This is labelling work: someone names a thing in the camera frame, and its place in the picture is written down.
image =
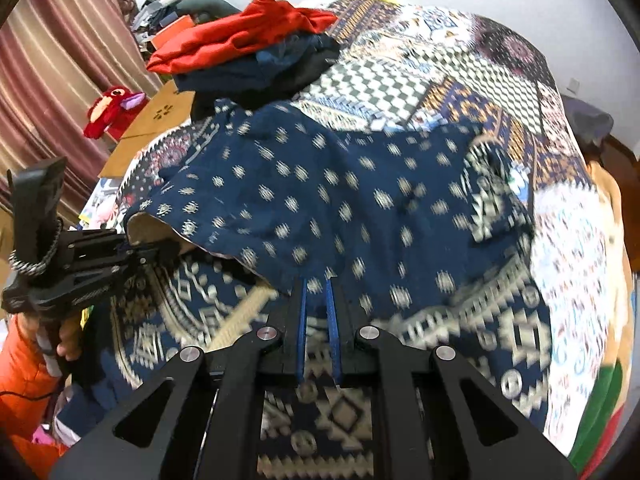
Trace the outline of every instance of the power outlet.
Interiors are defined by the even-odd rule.
[[[580,81],[572,77],[571,79],[569,79],[569,84],[566,86],[566,89],[572,94],[576,95],[578,93],[578,90],[580,89]]]

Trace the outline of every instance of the red jacket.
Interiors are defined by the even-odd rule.
[[[0,352],[0,391],[39,397],[51,392],[57,382],[57,379],[47,374],[47,367],[36,346],[20,334],[17,317],[14,316],[9,326],[9,335]],[[47,399],[31,402],[16,396],[0,397],[2,429],[11,438],[25,462],[42,480],[46,480],[54,462],[66,451],[66,447],[62,445],[46,446],[31,442],[46,407]]]
[[[319,34],[335,20],[330,12],[297,9],[286,0],[253,0],[239,14],[180,32],[153,53],[146,68],[161,74],[209,68],[279,43],[292,32]]]

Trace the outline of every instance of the bed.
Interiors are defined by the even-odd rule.
[[[511,159],[510,188],[535,227],[527,266],[548,306],[553,346],[544,379],[528,392],[510,391],[510,382],[474,364],[510,398],[526,397],[523,412],[544,404],[540,430],[584,470],[626,395],[633,315],[616,316],[605,216],[543,54],[503,25],[456,10],[385,0],[318,5],[338,16],[328,34],[341,44],[340,59],[291,106],[338,132],[481,123]],[[118,222],[150,187],[164,184],[206,127],[170,130],[138,154],[118,192]],[[61,423],[82,436],[181,347],[223,348],[263,324],[278,294],[235,260],[200,249],[175,268],[141,269],[123,293],[94,308],[86,327],[94,348],[82,359],[77,395]],[[420,312],[401,320],[404,343],[428,346],[420,322]],[[266,395],[258,471],[267,478],[318,470],[370,478],[369,397],[332,381],[321,316],[310,318],[307,339],[305,382]],[[534,346],[532,362],[542,368],[545,343]],[[528,362],[527,349],[513,352]]]

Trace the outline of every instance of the green fabric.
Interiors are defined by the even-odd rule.
[[[582,415],[574,448],[569,453],[569,462],[581,472],[598,447],[613,408],[622,389],[622,365],[603,366],[593,386],[589,402]]]

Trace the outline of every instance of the hand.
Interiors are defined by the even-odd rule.
[[[82,313],[78,312],[72,317],[65,319],[60,326],[60,344],[56,352],[67,361],[75,361],[80,357],[82,349],[80,347],[80,319]],[[36,334],[40,328],[40,319],[21,312],[18,314],[18,329],[22,336],[30,341],[36,342]]]

